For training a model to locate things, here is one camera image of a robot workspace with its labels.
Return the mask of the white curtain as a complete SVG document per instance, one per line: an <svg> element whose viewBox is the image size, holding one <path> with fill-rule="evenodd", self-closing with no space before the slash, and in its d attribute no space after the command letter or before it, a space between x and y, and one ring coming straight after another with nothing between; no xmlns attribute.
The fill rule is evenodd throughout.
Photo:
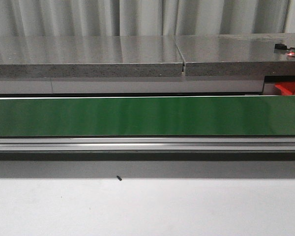
<svg viewBox="0 0 295 236"><path fill-rule="evenodd" d="M0 0L0 36L295 32L295 0Z"/></svg>

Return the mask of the grey stone counter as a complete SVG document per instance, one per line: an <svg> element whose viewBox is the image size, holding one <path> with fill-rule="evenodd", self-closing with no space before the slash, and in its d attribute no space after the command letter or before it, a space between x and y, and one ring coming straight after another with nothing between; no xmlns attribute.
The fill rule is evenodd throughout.
<svg viewBox="0 0 295 236"><path fill-rule="evenodd" d="M295 33L3 36L0 78L294 76Z"/></svg>

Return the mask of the black sensor box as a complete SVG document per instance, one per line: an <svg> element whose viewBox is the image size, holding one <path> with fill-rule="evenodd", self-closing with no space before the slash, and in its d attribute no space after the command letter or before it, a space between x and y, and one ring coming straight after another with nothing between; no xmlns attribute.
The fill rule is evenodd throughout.
<svg viewBox="0 0 295 236"><path fill-rule="evenodd" d="M275 44L274 48L275 48L276 50L287 50L287 49L288 49L287 45L285 45L285 44L281 44L281 43L277 43L277 44Z"/></svg>

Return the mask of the green conveyor belt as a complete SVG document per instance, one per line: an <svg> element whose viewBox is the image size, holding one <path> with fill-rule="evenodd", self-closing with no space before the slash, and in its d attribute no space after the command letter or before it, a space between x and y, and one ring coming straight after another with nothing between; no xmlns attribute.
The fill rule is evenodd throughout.
<svg viewBox="0 0 295 236"><path fill-rule="evenodd" d="M0 137L295 136L295 96L0 99Z"/></svg>

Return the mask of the red plastic bin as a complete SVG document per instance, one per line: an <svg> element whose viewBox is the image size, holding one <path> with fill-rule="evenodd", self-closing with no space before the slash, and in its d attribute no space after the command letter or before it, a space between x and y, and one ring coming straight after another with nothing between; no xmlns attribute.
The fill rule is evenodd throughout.
<svg viewBox="0 0 295 236"><path fill-rule="evenodd" d="M280 82L275 87L280 90L281 95L295 95L295 82Z"/></svg>

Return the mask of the aluminium conveyor frame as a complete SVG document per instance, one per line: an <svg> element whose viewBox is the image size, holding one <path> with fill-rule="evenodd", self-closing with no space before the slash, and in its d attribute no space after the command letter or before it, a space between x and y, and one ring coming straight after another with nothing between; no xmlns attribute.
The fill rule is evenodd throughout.
<svg viewBox="0 0 295 236"><path fill-rule="evenodd" d="M295 137L0 138L4 151L293 152Z"/></svg>

